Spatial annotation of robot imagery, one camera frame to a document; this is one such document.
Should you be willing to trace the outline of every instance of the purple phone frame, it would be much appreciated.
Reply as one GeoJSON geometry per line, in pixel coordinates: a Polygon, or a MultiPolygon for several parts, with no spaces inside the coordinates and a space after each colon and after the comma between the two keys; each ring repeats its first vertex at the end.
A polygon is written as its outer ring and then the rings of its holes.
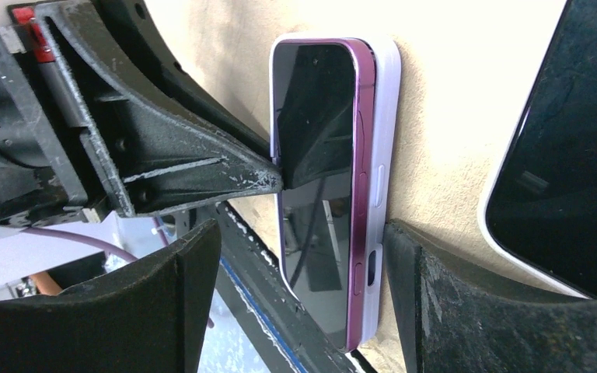
{"type": "MultiPolygon", "coordinates": [[[[347,293],[346,351],[353,350],[361,342],[363,304],[365,301],[365,271],[367,258],[365,245],[367,239],[367,213],[369,199],[369,173],[372,161],[372,134],[374,131],[374,95],[376,82],[375,59],[369,46],[359,39],[319,38],[287,39],[280,44],[337,44],[351,54],[355,70],[354,91],[354,150],[353,169],[351,172],[351,236],[349,237],[349,278],[347,293]]],[[[271,124],[271,158],[280,166],[278,158],[278,114],[274,110],[274,97],[271,97],[271,111],[274,122],[271,124]]],[[[276,196],[280,229],[281,255],[285,255],[283,240],[282,198],[276,196]]]]}

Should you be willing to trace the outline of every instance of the red component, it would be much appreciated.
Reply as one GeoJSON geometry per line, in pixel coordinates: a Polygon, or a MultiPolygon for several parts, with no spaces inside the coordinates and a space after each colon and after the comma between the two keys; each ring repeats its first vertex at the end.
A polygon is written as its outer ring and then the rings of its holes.
{"type": "Polygon", "coordinates": [[[49,44],[47,44],[47,41],[42,36],[40,25],[36,23],[33,7],[15,8],[12,10],[12,15],[15,16],[18,24],[28,29],[30,36],[33,38],[33,43],[35,44],[33,52],[37,61],[40,63],[56,61],[54,54],[51,53],[49,44]]]}

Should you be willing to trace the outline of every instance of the black screen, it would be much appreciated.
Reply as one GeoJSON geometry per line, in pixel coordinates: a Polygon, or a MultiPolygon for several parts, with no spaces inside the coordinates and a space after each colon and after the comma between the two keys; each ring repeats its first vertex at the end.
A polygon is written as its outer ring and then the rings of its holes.
{"type": "Polygon", "coordinates": [[[597,1],[565,9],[491,195],[507,251],[597,297],[597,1]]]}
{"type": "Polygon", "coordinates": [[[285,276],[336,346],[345,345],[355,71],[335,44],[274,52],[285,276]]]}

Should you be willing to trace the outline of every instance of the wooden table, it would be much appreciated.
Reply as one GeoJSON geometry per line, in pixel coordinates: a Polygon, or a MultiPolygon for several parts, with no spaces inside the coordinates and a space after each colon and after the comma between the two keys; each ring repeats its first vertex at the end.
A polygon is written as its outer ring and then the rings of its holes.
{"type": "MultiPolygon", "coordinates": [[[[148,0],[183,69],[268,138],[268,56],[292,31],[393,36],[403,59],[389,218],[460,256],[545,287],[496,254],[477,206],[532,88],[564,0],[148,0]]],[[[232,204],[278,252],[271,196],[232,204]]],[[[376,337],[360,348],[380,372],[405,371],[384,278],[376,337]]]]}

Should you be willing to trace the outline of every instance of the smartphone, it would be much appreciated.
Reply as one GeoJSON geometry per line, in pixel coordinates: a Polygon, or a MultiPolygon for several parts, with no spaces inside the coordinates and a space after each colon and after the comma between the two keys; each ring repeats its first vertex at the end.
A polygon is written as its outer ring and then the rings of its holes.
{"type": "Polygon", "coordinates": [[[384,37],[293,33],[269,65],[281,274],[331,343],[353,350],[379,319],[399,51],[384,37]]]}
{"type": "Polygon", "coordinates": [[[597,22],[571,4],[478,218],[500,255],[564,294],[597,298],[597,22]]]}

